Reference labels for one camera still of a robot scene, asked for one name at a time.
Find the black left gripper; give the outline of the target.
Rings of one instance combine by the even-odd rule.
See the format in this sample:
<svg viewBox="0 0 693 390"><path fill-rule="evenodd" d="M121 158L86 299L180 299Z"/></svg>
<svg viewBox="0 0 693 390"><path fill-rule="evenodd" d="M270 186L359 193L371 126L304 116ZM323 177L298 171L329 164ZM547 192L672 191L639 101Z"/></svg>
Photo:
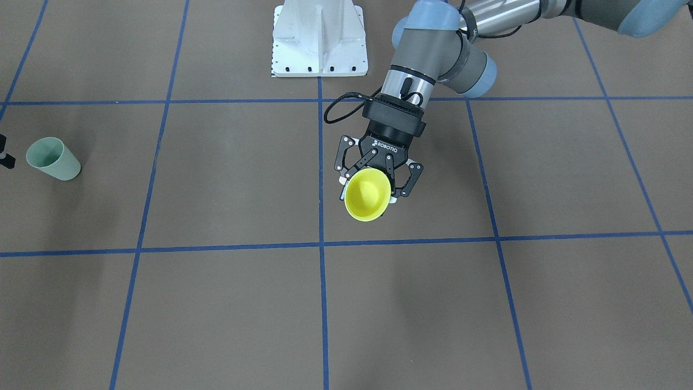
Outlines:
<svg viewBox="0 0 693 390"><path fill-rule="evenodd" d="M410 133L375 120L369 121L367 130L359 141L348 135L341 136L334 163L334 170L339 173L339 183L342 187L346 187L357 171L367 167L375 168L388 176L391 186L389 203L396 203L399 198L409 197L425 168L408 156L409 146L413 139L414 136ZM357 145L361 151L361 159L349 166L347 152ZM406 182L399 186L396 171L403 166L406 166L409 175Z"/></svg>

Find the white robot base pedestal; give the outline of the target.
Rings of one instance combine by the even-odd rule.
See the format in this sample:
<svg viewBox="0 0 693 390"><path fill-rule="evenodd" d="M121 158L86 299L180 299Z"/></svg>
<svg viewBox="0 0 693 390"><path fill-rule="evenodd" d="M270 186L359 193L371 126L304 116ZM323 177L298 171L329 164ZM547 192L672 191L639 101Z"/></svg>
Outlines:
<svg viewBox="0 0 693 390"><path fill-rule="evenodd" d="M358 77L369 70L364 12L352 1L285 1L273 12L273 77Z"/></svg>

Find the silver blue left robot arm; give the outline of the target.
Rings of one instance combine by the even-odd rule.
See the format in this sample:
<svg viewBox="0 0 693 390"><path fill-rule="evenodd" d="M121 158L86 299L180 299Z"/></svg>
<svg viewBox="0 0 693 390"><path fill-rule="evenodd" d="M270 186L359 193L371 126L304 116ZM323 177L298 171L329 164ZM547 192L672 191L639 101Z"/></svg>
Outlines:
<svg viewBox="0 0 693 390"><path fill-rule="evenodd" d="M646 37L666 25L690 1L477 1L453 6L418 1L392 32L395 54L382 87L359 99L369 123L361 138L343 136L335 170L347 205L389 205L408 197L423 166L409 158L422 135L425 108L437 84L466 98L478 98L498 70L477 40L510 37L540 19L574 17L621 35Z"/></svg>

